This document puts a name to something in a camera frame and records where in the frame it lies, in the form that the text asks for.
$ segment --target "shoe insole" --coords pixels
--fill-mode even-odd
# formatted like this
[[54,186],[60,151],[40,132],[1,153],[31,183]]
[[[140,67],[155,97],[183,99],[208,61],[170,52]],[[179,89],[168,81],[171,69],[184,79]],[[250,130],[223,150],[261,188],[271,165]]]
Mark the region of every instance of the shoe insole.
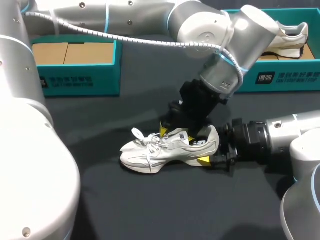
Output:
[[207,137],[197,137],[193,139],[192,141],[189,142],[190,146],[199,146],[203,145],[207,142],[208,138]]

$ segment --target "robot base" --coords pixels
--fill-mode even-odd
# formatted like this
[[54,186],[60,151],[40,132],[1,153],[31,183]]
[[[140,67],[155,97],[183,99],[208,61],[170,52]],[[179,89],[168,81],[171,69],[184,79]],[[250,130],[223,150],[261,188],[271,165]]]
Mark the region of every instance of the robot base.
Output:
[[80,197],[77,164],[39,111],[0,104],[0,239],[69,240]]

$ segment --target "cable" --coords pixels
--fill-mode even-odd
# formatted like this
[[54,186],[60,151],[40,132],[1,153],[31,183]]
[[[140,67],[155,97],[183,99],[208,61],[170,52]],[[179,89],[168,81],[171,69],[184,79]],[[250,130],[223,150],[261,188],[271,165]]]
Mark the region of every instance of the cable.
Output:
[[[48,21],[51,21],[51,22],[55,21],[60,26],[68,28],[68,29],[70,29],[72,31],[75,31],[75,32],[78,32],[78,33],[81,33],[81,34],[93,35],[93,36],[107,38],[107,39],[116,40],[116,41],[120,41],[120,42],[128,42],[128,43],[135,43],[135,44],[145,44],[145,45],[153,45],[153,46],[161,46],[161,47],[174,47],[174,48],[216,49],[217,50],[216,54],[221,49],[221,46],[215,45],[215,44],[210,44],[210,43],[197,43],[197,42],[188,42],[187,43],[187,42],[154,41],[154,40],[138,39],[138,38],[132,38],[132,37],[126,37],[126,36],[113,35],[113,34],[109,34],[109,33],[103,33],[103,32],[99,32],[99,31],[93,31],[93,30],[89,30],[89,29],[85,29],[85,28],[82,28],[82,27],[71,25],[68,22],[66,22],[66,21],[64,21],[62,19],[59,19],[59,18],[53,19],[51,16],[47,16],[45,14],[38,13],[38,12],[26,12],[24,15],[26,17],[36,17],[36,18],[45,19],[45,20],[48,20]],[[229,99],[230,97],[233,96],[233,94],[243,84],[244,75],[243,75],[241,67],[237,63],[236,59],[234,58],[234,56],[232,56],[232,54],[228,50],[223,49],[222,50],[222,55],[224,55],[228,60],[230,60],[232,62],[232,64],[235,67],[235,70],[236,70],[236,73],[237,73],[237,77],[238,77],[237,86],[226,97],[227,99]]]

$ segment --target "white cable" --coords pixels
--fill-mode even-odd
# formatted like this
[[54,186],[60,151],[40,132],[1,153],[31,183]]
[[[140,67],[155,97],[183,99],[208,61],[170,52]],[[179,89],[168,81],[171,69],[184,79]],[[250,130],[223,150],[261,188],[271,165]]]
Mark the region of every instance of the white cable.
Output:
[[56,14],[55,14],[55,10],[53,8],[51,8],[49,10],[50,12],[50,15],[51,15],[51,18],[52,18],[52,22],[53,22],[53,26],[54,26],[54,33],[56,36],[58,36],[60,34],[60,31],[59,31],[59,23],[58,23],[58,19],[56,17]]
[[[103,32],[99,32],[99,31],[93,31],[93,30],[89,30],[89,29],[85,29],[82,27],[71,25],[68,22],[66,22],[62,19],[59,19],[59,18],[53,19],[51,16],[47,16],[45,14],[38,13],[38,12],[26,12],[24,15],[26,17],[37,17],[37,18],[41,18],[41,19],[46,19],[51,22],[53,22],[55,20],[60,26],[62,26],[64,28],[68,28],[72,31],[75,31],[75,32],[78,32],[81,34],[93,35],[93,36],[97,36],[97,37],[116,40],[116,41],[120,41],[120,42],[145,44],[145,45],[153,45],[153,46],[161,46],[161,47],[174,47],[174,48],[206,48],[206,49],[216,49],[216,50],[221,49],[221,46],[215,45],[215,44],[210,44],[210,43],[154,41],[154,40],[138,39],[138,38],[132,38],[132,37],[126,37],[126,36],[113,35],[113,34],[109,34],[109,33],[103,33]],[[239,89],[239,87],[243,84],[244,75],[243,75],[241,67],[237,63],[236,59],[232,56],[232,54],[228,50],[223,49],[222,55],[225,56],[229,61],[232,62],[232,64],[235,67],[237,77],[238,77],[238,85],[227,96],[227,99],[229,99],[235,93],[235,91],[237,89]]]

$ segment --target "cardboard box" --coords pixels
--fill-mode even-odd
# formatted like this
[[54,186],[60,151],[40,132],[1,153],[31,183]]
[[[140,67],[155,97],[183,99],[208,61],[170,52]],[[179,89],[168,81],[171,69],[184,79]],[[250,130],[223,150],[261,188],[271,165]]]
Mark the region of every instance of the cardboard box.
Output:
[[122,45],[88,35],[46,36],[32,49],[45,97],[119,96]]
[[[238,10],[227,10],[235,13]],[[303,22],[309,36],[300,59],[262,56],[245,75],[238,93],[320,90],[320,10],[318,8],[264,9],[286,26]]]

